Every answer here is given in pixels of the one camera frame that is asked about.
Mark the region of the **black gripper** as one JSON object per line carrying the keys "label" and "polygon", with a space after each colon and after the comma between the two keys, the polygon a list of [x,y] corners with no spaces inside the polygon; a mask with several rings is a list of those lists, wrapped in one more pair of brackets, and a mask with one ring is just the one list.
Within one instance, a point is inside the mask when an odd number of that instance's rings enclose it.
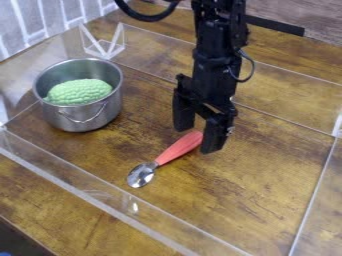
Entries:
{"label": "black gripper", "polygon": [[238,115],[232,102],[236,95],[242,57],[229,54],[209,57],[194,51],[193,76],[177,75],[178,86],[173,97],[173,123],[178,132],[194,127],[195,115],[206,120],[201,152],[220,151],[234,129]]}

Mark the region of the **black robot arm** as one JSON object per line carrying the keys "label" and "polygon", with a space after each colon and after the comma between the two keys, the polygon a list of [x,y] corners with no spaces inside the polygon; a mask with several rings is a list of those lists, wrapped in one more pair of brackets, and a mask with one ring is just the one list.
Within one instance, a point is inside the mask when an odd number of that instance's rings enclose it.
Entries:
{"label": "black robot arm", "polygon": [[179,131],[206,120],[201,152],[221,150],[234,129],[238,110],[232,102],[248,45],[246,0],[193,0],[197,47],[193,75],[177,76],[173,122]]}

